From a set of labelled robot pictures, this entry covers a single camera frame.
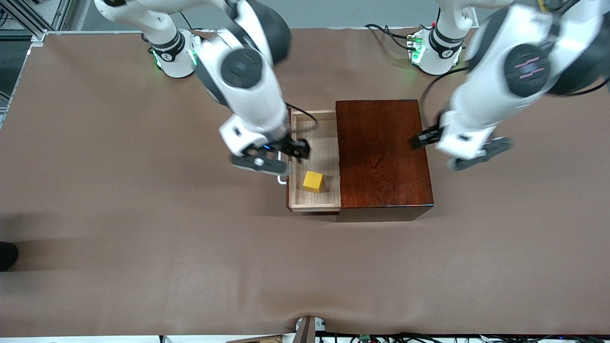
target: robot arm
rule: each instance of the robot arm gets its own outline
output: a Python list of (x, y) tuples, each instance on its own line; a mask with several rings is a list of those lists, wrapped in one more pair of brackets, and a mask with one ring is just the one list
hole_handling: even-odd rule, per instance
[(286, 175), (285, 162), (272, 158), (280, 151), (308, 158), (305, 140), (290, 138), (288, 110), (273, 65), (284, 60), (292, 39), (285, 21), (254, 0), (236, 3), (234, 24), (203, 42), (195, 74), (210, 96), (233, 115), (220, 127), (236, 167)]
[(229, 11), (223, 0), (94, 0), (106, 19), (136, 27), (153, 48), (157, 65), (172, 78), (184, 78), (195, 70), (193, 51), (201, 39), (187, 30), (178, 30), (168, 13), (194, 5), (216, 5)]
[(455, 170), (510, 149), (506, 137), (488, 142), (499, 123), (546, 93), (572, 93), (610, 70), (610, 13), (601, 13), (601, 3), (582, 0), (579, 16), (522, 5), (492, 15), (471, 41), (467, 80), (414, 145), (438, 142), (439, 151), (454, 156)]
[(432, 75), (445, 74), (458, 60), (462, 43), (474, 23), (469, 7), (499, 9), (513, 0), (436, 0), (439, 17), (434, 27), (422, 27), (414, 35), (411, 62)]
[[(256, 0), (95, 0), (102, 15), (135, 26), (151, 45), (158, 66), (169, 76), (192, 73), (210, 96), (231, 109), (220, 135), (235, 166), (286, 175), (282, 152), (297, 159), (309, 157), (306, 140), (290, 138), (288, 110), (273, 66), (284, 60), (292, 35), (277, 12)], [(221, 7), (233, 20), (210, 40), (178, 30), (167, 13), (194, 5)]]

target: metal handle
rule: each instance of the metal handle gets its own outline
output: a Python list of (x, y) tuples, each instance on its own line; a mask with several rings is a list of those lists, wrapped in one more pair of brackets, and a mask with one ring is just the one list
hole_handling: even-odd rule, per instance
[[(282, 153), (278, 151), (278, 160), (282, 160)], [(282, 181), (282, 176), (278, 175), (278, 183), (282, 186), (286, 186), (286, 181)]]

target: wooden box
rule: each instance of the wooden box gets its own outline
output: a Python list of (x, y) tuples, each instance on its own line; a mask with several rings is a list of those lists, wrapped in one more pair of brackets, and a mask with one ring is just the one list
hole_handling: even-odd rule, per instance
[[(311, 146), (308, 160), (290, 160), (287, 207), (336, 212), (338, 222), (413, 220), (434, 206), (425, 149), (410, 138), (422, 130), (417, 100), (338, 101), (335, 111), (312, 111), (314, 132), (294, 134)], [(313, 121), (291, 112), (293, 129)], [(325, 176), (322, 193), (302, 189), (305, 173)]]

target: black cable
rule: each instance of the black cable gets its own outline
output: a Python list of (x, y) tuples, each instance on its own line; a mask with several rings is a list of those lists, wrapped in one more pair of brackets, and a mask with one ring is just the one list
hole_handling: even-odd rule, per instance
[(375, 29), (378, 29), (379, 31), (385, 33), (386, 35), (391, 35), (393, 37), (401, 38), (401, 39), (407, 39), (407, 36), (403, 36), (403, 35), (399, 35), (399, 34), (394, 34), (394, 33), (390, 32), (390, 30), (386, 30), (384, 27), (381, 27), (381, 26), (379, 26), (377, 24), (366, 24), (364, 27), (368, 27), (369, 29), (371, 27), (374, 27)]
[(438, 340), (428, 336), (427, 334), (421, 334), (421, 333), (410, 333), (410, 334), (416, 335), (416, 337), (427, 339), (429, 341), (433, 341), (434, 343), (442, 343), (442, 342), (440, 342), (440, 341), (438, 341)]
[(604, 82), (602, 82), (601, 84), (596, 85), (596, 86), (595, 86), (595, 87), (593, 87), (593, 88), (589, 88), (589, 89), (587, 89), (587, 90), (582, 90), (582, 91), (580, 91), (580, 92), (576, 92), (576, 93), (570, 93), (570, 94), (566, 94), (566, 95), (563, 95), (563, 96), (578, 96), (578, 95), (585, 95), (585, 94), (589, 94), (589, 93), (592, 93), (592, 92), (594, 92), (594, 91), (596, 91), (596, 90), (598, 90), (598, 89), (600, 89), (600, 88), (604, 87), (605, 85), (607, 85), (607, 84), (608, 84), (608, 82), (610, 82), (610, 78), (605, 79), (605, 80), (604, 80)]
[(2, 25), (4, 25), (6, 23), (6, 21), (9, 20), (9, 13), (5, 12), (4, 9), (0, 9), (0, 27), (2, 27)]
[(294, 133), (294, 134), (302, 134), (302, 133), (305, 133), (305, 132), (312, 132), (312, 131), (317, 130), (320, 127), (320, 122), (311, 113), (309, 113), (309, 112), (307, 112), (305, 110), (302, 110), (302, 109), (300, 109), (300, 108), (298, 108), (298, 107), (296, 107), (294, 105), (291, 105), (289, 103), (286, 103), (286, 106), (290, 107), (291, 109), (295, 109), (295, 110), (297, 110), (299, 112), (302, 112), (304, 115), (308, 116), (309, 118), (313, 119), (313, 121), (314, 121), (314, 125), (311, 126), (310, 128), (300, 129), (300, 130), (292, 130), (291, 131), (292, 133)]
[(406, 49), (408, 51), (415, 51), (415, 48), (411, 48), (410, 46), (404, 46), (401, 43), (398, 42), (398, 40), (396, 40), (396, 38), (400, 38), (400, 39), (407, 39), (407, 36), (403, 36), (403, 35), (399, 35), (399, 34), (395, 34), (392, 31), (390, 31), (390, 27), (388, 27), (388, 25), (385, 25), (384, 27), (381, 27), (377, 24), (366, 24), (364, 27), (368, 27), (369, 29), (371, 27), (374, 27), (376, 29), (378, 29), (379, 31), (385, 33), (386, 35), (390, 36), (390, 38), (392, 38), (392, 40), (394, 41), (394, 43), (396, 43), (396, 45), (400, 46), (403, 49)]
[(181, 15), (181, 16), (184, 18), (184, 21), (186, 21), (186, 22), (187, 22), (188, 29), (189, 29), (189, 30), (192, 30), (192, 29), (193, 29), (193, 27), (190, 25), (190, 23), (188, 22), (187, 17), (184, 15), (184, 13), (182, 13), (182, 11), (180, 11), (180, 15)]
[(551, 338), (551, 337), (553, 337), (553, 335), (552, 335), (552, 334), (550, 334), (550, 335), (548, 335), (548, 336), (544, 336), (544, 337), (542, 337), (542, 338), (536, 338), (536, 339), (533, 339), (533, 340), (531, 340), (530, 342), (531, 342), (531, 343), (538, 343), (538, 342), (542, 341), (543, 339), (549, 339), (549, 338)]
[(415, 48), (411, 48), (410, 46), (404, 46), (401, 43), (398, 42), (398, 40), (396, 40), (396, 38), (394, 37), (394, 34), (390, 31), (390, 28), (386, 25), (385, 29), (390, 32), (390, 38), (394, 41), (394, 43), (396, 43), (396, 45), (400, 46), (403, 49), (406, 49), (408, 51), (415, 51)]
[(455, 74), (455, 73), (459, 73), (460, 71), (467, 71), (468, 67), (462, 67), (462, 68), (458, 68), (458, 69), (454, 69), (454, 70), (450, 70), (447, 73), (439, 76), (438, 78), (435, 78), (434, 80), (432, 80), (432, 82), (430, 82), (426, 88), (423, 90), (422, 95), (420, 96), (420, 114), (422, 116), (422, 121), (423, 124), (426, 128), (429, 127), (428, 124), (428, 119), (426, 118), (426, 112), (425, 112), (425, 107), (426, 107), (426, 98), (428, 97), (428, 93), (430, 93), (430, 90), (432, 89), (432, 86), (434, 86), (434, 84), (436, 82), (438, 82), (439, 80), (441, 80), (442, 78), (444, 78), (445, 76), (451, 75), (451, 74)]

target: table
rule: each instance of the table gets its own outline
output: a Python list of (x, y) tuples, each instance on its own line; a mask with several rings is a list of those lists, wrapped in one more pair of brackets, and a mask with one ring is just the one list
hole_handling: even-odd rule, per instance
[[(287, 101), (415, 98), (432, 79), (366, 30), (294, 30)], [(287, 331), (608, 333), (610, 96), (545, 98), (500, 125), (515, 148), (455, 173), (428, 148), (414, 222), (291, 214), (234, 168), (229, 111), (155, 69), (139, 35), (49, 35), (0, 130), (2, 336)], [(439, 82), (429, 120), (462, 75)]]

